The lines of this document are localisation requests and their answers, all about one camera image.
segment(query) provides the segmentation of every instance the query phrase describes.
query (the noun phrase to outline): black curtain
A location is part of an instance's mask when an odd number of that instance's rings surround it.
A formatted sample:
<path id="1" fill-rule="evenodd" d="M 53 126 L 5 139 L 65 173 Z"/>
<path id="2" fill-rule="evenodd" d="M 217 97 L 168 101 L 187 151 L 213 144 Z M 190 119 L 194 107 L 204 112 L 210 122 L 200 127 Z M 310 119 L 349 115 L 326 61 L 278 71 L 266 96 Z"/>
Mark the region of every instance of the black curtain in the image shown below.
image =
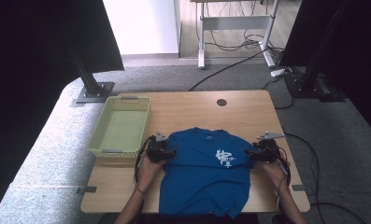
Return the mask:
<path id="1" fill-rule="evenodd" d="M 309 65 L 342 2 L 302 1 L 280 65 Z M 371 1 L 349 0 L 329 38 L 319 68 L 347 94 L 371 126 Z"/>
<path id="2" fill-rule="evenodd" d="M 102 0 L 0 1 L 0 201 L 78 78 L 67 38 L 88 73 L 123 69 Z"/>

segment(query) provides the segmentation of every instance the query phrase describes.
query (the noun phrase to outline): table surface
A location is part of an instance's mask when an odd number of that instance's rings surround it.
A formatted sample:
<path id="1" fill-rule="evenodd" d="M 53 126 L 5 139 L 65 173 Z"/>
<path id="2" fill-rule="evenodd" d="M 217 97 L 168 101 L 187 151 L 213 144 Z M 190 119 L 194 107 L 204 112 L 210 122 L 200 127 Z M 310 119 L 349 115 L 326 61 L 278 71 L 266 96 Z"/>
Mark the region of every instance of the table surface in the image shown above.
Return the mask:
<path id="1" fill-rule="evenodd" d="M 148 136 L 157 131 L 168 136 L 177 131 L 199 127 L 209 130 L 224 129 L 252 143 L 266 131 L 283 133 L 270 95 L 267 91 L 185 91 L 141 92 L 120 95 L 149 96 L 151 105 Z M 224 99 L 225 106 L 217 101 Z M 302 185 L 285 138 L 277 139 L 287 153 L 291 165 L 291 185 Z M 85 192 L 81 210 L 85 213 L 120 212 L 134 189 L 134 160 L 97 158 L 88 183 L 96 192 Z M 145 213 L 159 211 L 159 188 L 164 172 L 161 171 L 150 186 Z M 276 193 L 263 171 L 251 169 L 250 197 L 242 212 L 277 212 Z M 303 190 L 292 191 L 302 212 L 310 208 Z"/>

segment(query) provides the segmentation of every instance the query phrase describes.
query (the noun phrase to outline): t-shirt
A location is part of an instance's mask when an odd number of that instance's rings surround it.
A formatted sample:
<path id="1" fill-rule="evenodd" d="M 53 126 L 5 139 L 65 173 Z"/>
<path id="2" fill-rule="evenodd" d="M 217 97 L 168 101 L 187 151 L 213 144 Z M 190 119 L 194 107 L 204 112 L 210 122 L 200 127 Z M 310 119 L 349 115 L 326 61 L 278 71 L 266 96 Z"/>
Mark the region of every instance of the t-shirt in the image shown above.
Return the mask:
<path id="1" fill-rule="evenodd" d="M 164 216 L 214 214 L 235 218 L 249 198 L 255 149 L 224 130 L 193 128 L 170 134 L 167 149 L 177 154 L 164 166 L 159 213 Z"/>

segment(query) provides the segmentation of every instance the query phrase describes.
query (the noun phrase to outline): power cable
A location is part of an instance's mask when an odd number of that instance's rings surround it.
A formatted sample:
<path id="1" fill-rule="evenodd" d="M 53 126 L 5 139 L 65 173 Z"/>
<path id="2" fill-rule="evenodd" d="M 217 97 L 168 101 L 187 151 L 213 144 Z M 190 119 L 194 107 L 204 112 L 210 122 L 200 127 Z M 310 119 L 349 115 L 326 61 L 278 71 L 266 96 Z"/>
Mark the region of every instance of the power cable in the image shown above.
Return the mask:
<path id="1" fill-rule="evenodd" d="M 220 15 L 222 13 L 222 11 L 224 10 L 224 8 L 226 7 L 227 4 L 225 4 L 223 6 L 223 9 L 220 11 Z M 237 7 L 239 11 L 241 11 L 241 14 L 244 15 L 244 8 L 241 6 L 241 7 Z M 206 6 L 206 10 L 207 10 L 207 15 L 209 16 L 209 10 L 208 10 L 208 4 Z M 197 11 L 198 11 L 198 6 L 197 6 L 197 3 L 196 3 L 196 20 L 195 20 L 195 28 L 196 28 L 196 35 L 197 35 L 197 39 L 200 40 L 200 37 L 199 37 L 199 33 L 198 33 L 198 29 L 197 29 Z M 214 33 L 217 34 L 217 33 L 220 33 L 221 31 L 219 32 L 214 32 L 214 31 L 210 31 L 211 32 L 211 37 L 213 38 L 214 42 L 213 43 L 210 43 L 210 42 L 206 42 L 204 44 L 206 45 L 214 45 L 216 47 L 218 47 L 219 49 L 221 50 L 225 50 L 225 51 L 234 51 L 234 50 L 237 50 L 237 49 L 241 49 L 242 47 L 245 47 L 247 49 L 255 49 L 257 47 L 260 46 L 259 44 L 259 41 L 257 40 L 250 40 L 250 39 L 246 39 L 241 45 L 238 45 L 238 46 L 223 46 L 223 45 L 220 45 L 217 43 L 217 41 L 215 40 L 215 37 L 214 37 Z"/>
<path id="2" fill-rule="evenodd" d="M 242 60 L 242 61 L 240 61 L 240 62 L 238 62 L 238 63 L 233 63 L 233 64 L 231 64 L 231 65 L 229 65 L 229 66 L 226 66 L 226 67 L 222 68 L 221 70 L 219 70 L 219 71 L 217 71 L 217 72 L 215 72 L 215 73 L 213 73 L 213 74 L 211 74 L 211 75 L 209 75 L 209 76 L 203 78 L 203 79 L 200 80 L 199 82 L 197 82 L 197 83 L 196 83 L 195 85 L 193 85 L 193 86 L 192 86 L 188 91 L 193 91 L 194 88 L 196 88 L 197 86 L 199 86 L 201 83 L 203 83 L 203 82 L 206 81 L 207 79 L 216 76 L 217 74 L 219 74 L 219 73 L 225 71 L 225 70 L 228 69 L 228 68 L 231 68 L 231 67 L 233 67 L 233 66 L 235 66 L 235 65 L 238 65 L 238 64 L 240 64 L 240 63 L 243 63 L 243 62 L 245 62 L 245 61 L 247 61 L 247 60 L 249 60 L 249 59 L 255 58 L 257 55 L 259 55 L 259 54 L 261 54 L 261 53 L 263 53 L 263 52 L 264 52 L 264 50 L 262 50 L 261 52 L 258 52 L 258 53 L 256 53 L 256 54 L 254 54 L 254 55 L 250 56 L 249 58 L 246 58 L 246 59 L 244 59 L 244 60 Z"/>
<path id="3" fill-rule="evenodd" d="M 319 190 L 320 190 L 320 164 L 319 164 L 319 158 L 318 158 L 318 156 L 317 156 L 316 150 L 315 150 L 315 149 L 311 146 L 311 144 L 310 144 L 307 140 L 305 140 L 304 138 L 302 138 L 302 137 L 300 137 L 300 136 L 298 136 L 298 135 L 292 134 L 292 133 L 286 133 L 286 132 L 284 132 L 284 134 L 286 134 L 286 135 L 288 135 L 288 136 L 290 136 L 290 137 L 297 138 L 297 139 L 301 140 L 303 143 L 305 143 L 305 144 L 308 146 L 308 148 L 309 148 L 309 150 L 310 150 L 310 152 L 311 152 L 311 154 L 312 154 L 312 160 L 314 159 L 314 160 L 316 161 L 316 175 L 314 175 L 314 172 L 312 172 L 312 173 L 313 173 L 313 177 L 315 178 L 315 181 L 316 181 L 316 187 L 315 187 L 315 192 L 314 192 L 314 194 L 315 194 L 315 201 L 316 201 L 316 202 L 315 202 L 315 203 L 312 203 L 311 206 L 316 206 L 316 207 L 317 207 L 318 212 L 319 212 L 319 217 L 320 217 L 320 219 L 321 219 L 321 222 L 322 222 L 323 224 L 326 223 L 325 220 L 324 220 L 324 218 L 323 218 L 323 216 L 322 216 L 322 213 L 321 213 L 321 205 L 330 205 L 330 206 L 334 206 L 334 207 L 336 207 L 336 208 L 342 209 L 342 210 L 344 210 L 344 211 L 346 211 L 346 212 L 352 214 L 352 215 L 355 216 L 359 221 L 361 221 L 362 223 L 365 223 L 365 224 L 366 224 L 366 222 L 365 222 L 361 217 L 359 217 L 357 214 L 355 214 L 354 212 L 350 211 L 348 208 L 346 208 L 346 207 L 344 207 L 344 206 L 341 206 L 341 205 L 338 205 L 338 204 L 335 204 L 335 203 L 321 203 L 321 202 L 319 202 Z"/>
<path id="4" fill-rule="evenodd" d="M 288 70 L 288 67 L 287 67 L 287 68 L 284 68 L 284 69 L 282 70 L 282 72 L 281 72 L 278 76 L 276 76 L 274 79 L 268 81 L 268 82 L 267 82 L 267 83 L 262 87 L 262 90 L 266 90 L 266 88 L 267 88 L 268 85 L 270 85 L 270 84 L 272 84 L 272 83 L 276 83 L 276 82 L 282 80 L 282 79 L 284 78 L 284 76 L 289 75 L 289 74 L 286 74 L 286 71 L 287 71 L 287 70 Z M 291 96 L 291 94 L 290 94 L 290 97 L 291 97 L 291 102 L 290 102 L 289 105 L 281 106 L 281 107 L 275 106 L 275 109 L 288 109 L 288 108 L 290 108 L 291 106 L 293 106 L 293 97 Z"/>

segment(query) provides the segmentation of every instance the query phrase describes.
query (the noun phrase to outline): black cable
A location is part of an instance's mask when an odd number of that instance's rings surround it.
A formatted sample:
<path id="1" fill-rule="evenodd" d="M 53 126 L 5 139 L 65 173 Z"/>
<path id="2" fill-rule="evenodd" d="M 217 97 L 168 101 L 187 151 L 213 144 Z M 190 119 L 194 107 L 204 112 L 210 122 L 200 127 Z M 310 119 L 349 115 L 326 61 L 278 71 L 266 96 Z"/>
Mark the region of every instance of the black cable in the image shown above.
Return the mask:
<path id="1" fill-rule="evenodd" d="M 142 153 L 145 151 L 145 147 L 147 146 L 147 143 L 149 142 L 149 140 L 152 139 L 152 137 L 153 136 L 150 136 L 149 138 L 147 138 L 147 140 L 145 140 L 144 144 L 138 150 L 138 155 L 136 157 L 136 164 L 135 164 L 135 175 L 134 175 L 135 185 L 138 182 L 138 168 L 139 168 L 139 165 L 141 163 Z"/>
<path id="2" fill-rule="evenodd" d="M 238 64 L 240 64 L 240 63 L 243 63 L 243 62 L 245 62 L 245 61 L 247 61 L 247 60 L 249 60 L 249 59 L 255 58 L 255 56 L 257 56 L 257 55 L 259 55 L 259 54 L 261 54 L 261 53 L 263 53 L 263 52 L 264 52 L 264 51 L 258 52 L 258 53 L 252 55 L 251 57 L 249 57 L 249 58 L 247 58 L 247 59 L 244 59 L 244 60 L 242 60 L 242 61 L 240 61 L 240 62 L 238 62 L 238 63 L 233 63 L 233 64 L 231 64 L 231 65 L 229 65 L 229 66 L 226 66 L 226 67 L 222 68 L 221 70 L 219 70 L 219 71 L 217 71 L 217 72 L 215 72 L 215 73 L 209 75 L 208 77 L 203 78 L 203 79 L 200 80 L 199 82 L 197 82 L 197 83 L 196 83 L 194 86 L 192 86 L 188 91 L 193 91 L 194 88 L 196 88 L 198 85 L 200 85 L 202 82 L 206 81 L 207 79 L 216 76 L 217 74 L 219 74 L 220 72 L 225 71 L 225 70 L 228 69 L 228 68 L 231 68 L 231 67 L 233 67 L 233 66 L 235 66 L 235 65 L 238 65 Z"/>
<path id="3" fill-rule="evenodd" d="M 288 68 L 284 68 L 283 71 L 278 75 L 276 76 L 273 80 L 270 80 L 268 81 L 263 87 L 262 87 L 262 90 L 266 90 L 266 87 L 272 83 L 275 83 L 275 82 L 278 82 L 280 80 L 283 79 L 284 76 L 287 76 L 288 74 L 286 74 L 286 71 L 288 70 Z M 286 105 L 286 106 L 282 106 L 282 107 L 277 107 L 275 106 L 275 109 L 288 109 L 290 108 L 291 106 L 293 106 L 293 97 L 291 96 L 291 102 L 289 105 Z"/>
<path id="4" fill-rule="evenodd" d="M 321 208 L 320 208 L 320 205 L 319 205 L 319 190 L 320 190 L 320 164 L 319 164 L 319 157 L 317 156 L 317 153 L 316 153 L 316 150 L 310 145 L 310 143 L 308 141 L 306 141 L 305 139 L 303 139 L 302 137 L 298 136 L 298 135 L 295 135 L 295 134 L 292 134 L 292 133 L 285 133 L 284 134 L 286 135 L 289 135 L 290 137 L 295 137 L 299 140 L 301 140 L 303 143 L 305 143 L 312 156 L 314 157 L 314 159 L 316 160 L 316 188 L 315 188 L 315 200 L 316 200 L 316 206 L 317 206 L 317 211 L 319 212 L 319 217 L 321 219 L 321 222 L 323 224 L 325 224 L 325 220 L 324 218 L 322 217 L 322 213 L 321 213 Z"/>
<path id="5" fill-rule="evenodd" d="M 276 157 L 278 160 L 281 162 L 281 165 L 283 166 L 284 170 L 287 172 L 287 187 L 290 186 L 291 183 L 291 171 L 290 167 L 288 166 L 287 160 L 283 160 L 280 155 L 276 154 Z"/>
<path id="6" fill-rule="evenodd" d="M 245 16 L 246 14 L 244 13 L 243 4 L 240 1 L 235 2 L 235 4 L 236 4 L 236 15 L 237 15 L 237 11 L 238 11 L 238 15 Z"/>
<path id="7" fill-rule="evenodd" d="M 284 134 L 288 135 L 288 136 L 291 136 L 291 137 L 295 137 L 299 140 L 301 140 L 302 142 L 304 142 L 310 152 L 312 153 L 312 157 L 316 160 L 316 168 L 317 168 L 317 171 L 316 171 L 316 175 L 314 175 L 314 172 L 313 172 L 313 177 L 315 178 L 316 180 L 316 189 L 315 189 L 315 197 L 316 197 L 316 202 L 315 203 L 312 203 L 311 206 L 317 206 L 317 209 L 319 211 L 319 216 L 320 216 L 320 219 L 321 219 L 321 222 L 322 223 L 325 223 L 325 220 L 324 218 L 322 217 L 322 214 L 321 214 L 321 208 L 320 208 L 320 205 L 330 205 L 330 206 L 334 206 L 336 208 L 339 208 L 339 209 L 342 209 L 350 214 L 352 214 L 353 216 L 355 216 L 357 219 L 359 219 L 359 221 L 361 221 L 362 223 L 365 223 L 366 222 L 361 218 L 359 217 L 357 214 L 355 214 L 354 212 L 350 211 L 348 208 L 344 207 L 344 206 L 341 206 L 341 205 L 338 205 L 338 204 L 335 204 L 335 203 L 321 203 L 319 202 L 319 190 L 320 190 L 320 165 L 319 165 L 319 158 L 317 157 L 317 153 L 316 153 L 316 150 L 310 145 L 310 143 L 308 141 L 306 141 L 304 138 L 300 137 L 300 136 L 297 136 L 295 134 L 292 134 L 292 133 L 286 133 L 284 132 Z"/>
<path id="8" fill-rule="evenodd" d="M 257 1 L 254 1 L 254 6 L 252 6 L 251 16 L 254 15 L 255 6 L 257 5 Z"/>
<path id="9" fill-rule="evenodd" d="M 246 41 L 248 41 L 248 40 L 249 40 L 249 41 L 252 41 L 252 40 L 249 39 L 249 36 L 251 36 L 251 35 L 246 35 L 246 32 L 247 32 L 247 31 L 248 31 L 248 30 L 246 30 L 246 31 L 244 32 L 244 34 L 243 34 L 244 39 L 245 39 Z M 263 35 L 256 35 L 256 34 L 252 34 L 252 35 L 255 35 L 255 36 L 258 36 L 258 37 L 264 38 Z M 284 48 L 277 48 L 277 47 L 275 47 L 275 46 L 272 44 L 272 42 L 271 42 L 270 40 L 269 40 L 269 42 L 268 42 L 267 48 L 269 49 L 270 54 L 273 55 L 274 57 L 278 57 L 278 56 L 281 55 L 282 52 L 284 51 Z"/>
<path id="10" fill-rule="evenodd" d="M 330 205 L 330 206 L 342 209 L 342 210 L 352 214 L 353 216 L 355 216 L 357 219 L 359 219 L 360 222 L 366 224 L 366 222 L 361 217 L 359 217 L 357 214 L 355 214 L 354 212 L 352 212 L 351 210 L 349 210 L 348 208 L 346 208 L 344 206 L 341 206 L 341 205 L 338 205 L 338 204 L 335 204 L 335 203 L 312 203 L 311 206 L 317 206 L 317 204 L 319 204 L 319 205 Z"/>
<path id="11" fill-rule="evenodd" d="M 206 7 L 206 9 L 207 9 L 207 15 L 209 16 L 209 10 L 208 10 L 208 4 L 207 4 L 207 7 Z M 197 36 L 197 39 L 198 40 L 200 40 L 200 37 L 199 37 L 199 32 L 198 32 L 198 29 L 197 29 L 197 21 L 198 21 L 198 19 L 197 19 L 197 3 L 196 3 L 196 13 L 195 13 L 195 15 L 196 15 L 196 20 L 195 20 L 195 28 L 196 28 L 196 36 Z M 242 47 L 245 47 L 246 49 L 255 49 L 255 48 L 257 48 L 257 47 L 259 47 L 260 45 L 259 45 L 259 42 L 258 41 L 256 41 L 256 40 L 249 40 L 249 39 L 247 39 L 246 41 L 244 41 L 241 45 L 239 45 L 239 46 L 223 46 L 223 45 L 220 45 L 220 44 L 218 44 L 217 43 L 217 41 L 215 40 L 215 37 L 214 37 L 214 34 L 213 33 L 215 33 L 215 32 L 213 32 L 213 31 L 210 31 L 211 32 L 211 37 L 213 38 L 213 40 L 214 40 L 214 43 L 210 43 L 210 42 L 206 42 L 206 43 L 204 43 L 205 45 L 213 45 L 213 46 L 216 46 L 216 47 L 218 47 L 219 49 L 221 49 L 221 50 L 225 50 L 225 51 L 234 51 L 234 50 L 237 50 L 237 49 L 241 49 Z"/>
<path id="12" fill-rule="evenodd" d="M 285 163 L 288 163 L 287 152 L 282 147 L 279 147 L 278 149 L 280 149 L 284 153 Z"/>

